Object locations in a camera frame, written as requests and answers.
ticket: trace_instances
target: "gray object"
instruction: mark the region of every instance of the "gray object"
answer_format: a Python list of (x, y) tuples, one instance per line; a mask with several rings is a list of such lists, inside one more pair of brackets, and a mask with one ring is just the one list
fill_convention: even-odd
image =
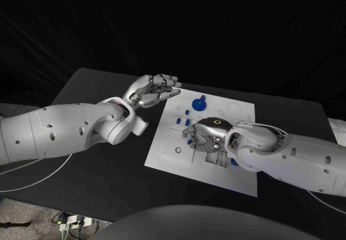
[(141, 211), (90, 240), (317, 240), (296, 228), (248, 213), (211, 206), (173, 205)]

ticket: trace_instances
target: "black dark background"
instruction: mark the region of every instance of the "black dark background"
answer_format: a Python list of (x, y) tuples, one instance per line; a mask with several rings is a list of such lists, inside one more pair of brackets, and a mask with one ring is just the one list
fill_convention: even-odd
[(4, 3), (0, 101), (49, 105), (84, 67), (314, 101), (346, 118), (345, 1), (159, 7)]

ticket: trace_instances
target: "power strip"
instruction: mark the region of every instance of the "power strip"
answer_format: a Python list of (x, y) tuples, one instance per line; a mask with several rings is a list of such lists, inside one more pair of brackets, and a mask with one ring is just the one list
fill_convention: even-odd
[[(74, 216), (68, 217), (66, 224), (61, 224), (59, 225), (59, 231), (62, 232), (62, 231), (68, 231), (69, 229), (77, 229), (78, 228), (78, 224), (77, 225), (71, 225), (75, 222), (79, 222), (78, 221), (78, 215), (74, 215)], [(82, 225), (82, 227), (88, 227), (90, 225), (92, 225), (92, 218), (85, 217), (84, 218), (84, 225)]]

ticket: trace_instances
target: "robotic hand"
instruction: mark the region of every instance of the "robotic hand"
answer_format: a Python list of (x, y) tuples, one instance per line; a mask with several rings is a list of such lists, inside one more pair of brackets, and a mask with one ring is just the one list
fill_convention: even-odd
[[(232, 126), (216, 117), (205, 118), (189, 126), (182, 136), (188, 134), (196, 151), (221, 151), (245, 170), (264, 171), (309, 191), (346, 197), (345, 146), (288, 134), (264, 124), (241, 121)], [(206, 140), (203, 144), (196, 144), (196, 134)]]
[(131, 84), (123, 98), (98, 104), (52, 105), (19, 116), (0, 119), (0, 165), (66, 156), (94, 144), (118, 144), (133, 132), (141, 135), (149, 123), (136, 115), (179, 95), (177, 77), (144, 75)]

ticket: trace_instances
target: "black table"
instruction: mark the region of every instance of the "black table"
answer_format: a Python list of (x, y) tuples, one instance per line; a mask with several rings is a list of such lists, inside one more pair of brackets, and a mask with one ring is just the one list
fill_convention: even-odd
[[(137, 76), (81, 68), (55, 101), (56, 104), (97, 104), (121, 97)], [(288, 133), (336, 142), (323, 107), (304, 100), (183, 84), (183, 88), (255, 104), (255, 121)], [(306, 190), (258, 173), (258, 198), (144, 166), (164, 102), (137, 114), (149, 121), (139, 137), (130, 134), (118, 145), (98, 143), (72, 155), (58, 173), (38, 185), (0, 196), (17, 201), (117, 221), (130, 214), (166, 205), (206, 205), (234, 209), (275, 220), (323, 239), (345, 235), (345, 217)], [(40, 180), (61, 166), (66, 156), (49, 158), (0, 176), (0, 190)], [(316, 195), (346, 210), (346, 198)]]

